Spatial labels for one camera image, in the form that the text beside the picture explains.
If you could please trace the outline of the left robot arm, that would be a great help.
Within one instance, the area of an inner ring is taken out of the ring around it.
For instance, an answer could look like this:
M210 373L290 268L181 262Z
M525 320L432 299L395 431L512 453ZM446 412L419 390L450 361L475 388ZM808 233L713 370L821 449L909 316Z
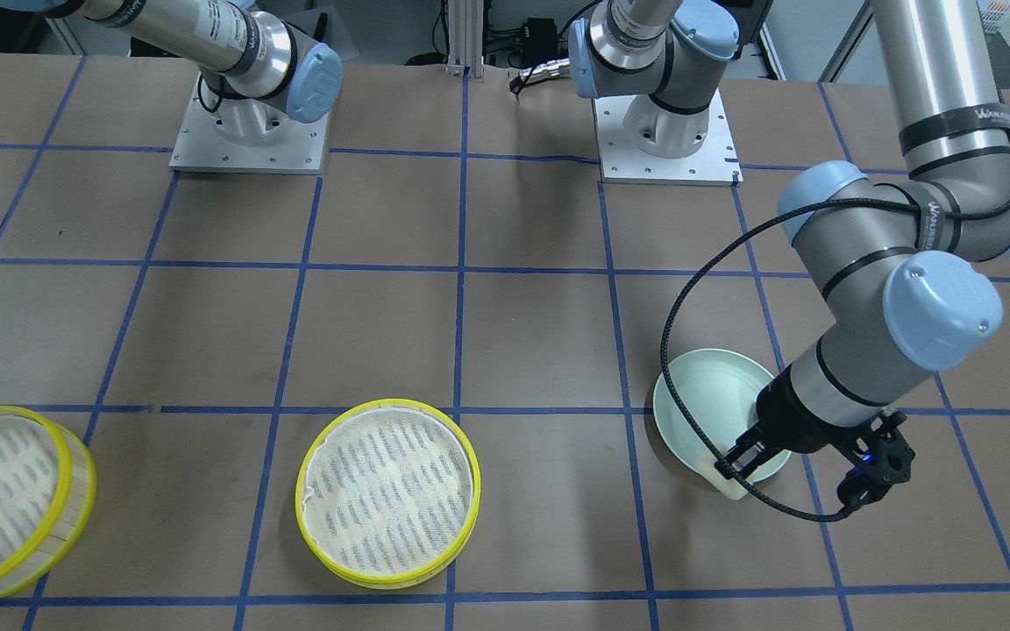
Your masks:
M893 404L997 332L975 262L1010 257L1010 108L974 1L874 1L908 177L825 161L782 192L777 224L834 317L775 377L722 349L663 360L656 426L719 490L837 447L871 482L908 477Z

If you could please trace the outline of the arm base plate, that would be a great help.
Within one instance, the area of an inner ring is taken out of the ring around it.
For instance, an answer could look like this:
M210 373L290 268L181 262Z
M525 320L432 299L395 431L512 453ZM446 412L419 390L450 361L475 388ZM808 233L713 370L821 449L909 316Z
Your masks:
M693 115L663 110L648 96L598 97L592 105L606 183L729 187L744 180L719 89Z
M189 174L298 174L318 176L328 155L332 114L298 123L269 105L216 95L201 76L181 120L169 159Z

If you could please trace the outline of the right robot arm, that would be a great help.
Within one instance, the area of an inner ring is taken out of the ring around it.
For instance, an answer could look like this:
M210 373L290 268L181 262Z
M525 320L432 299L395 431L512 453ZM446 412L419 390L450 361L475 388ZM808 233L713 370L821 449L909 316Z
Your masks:
M7 11L46 18L81 15L105 28L199 65L214 93L210 116L225 101L266 109L260 131L227 131L238 144L275 144L285 121L315 124L328 116L344 84L339 52L248 1L0 1Z

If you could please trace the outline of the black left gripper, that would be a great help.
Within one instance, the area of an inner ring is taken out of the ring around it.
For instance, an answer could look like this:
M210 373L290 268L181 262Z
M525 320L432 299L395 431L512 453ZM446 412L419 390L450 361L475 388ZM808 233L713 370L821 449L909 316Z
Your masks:
M801 402L793 386L791 369L786 369L758 393L752 409L753 424L714 463L725 479L749 479L762 464L782 451L814 454L834 446L853 464L865 461L858 449L862 432L826 423Z

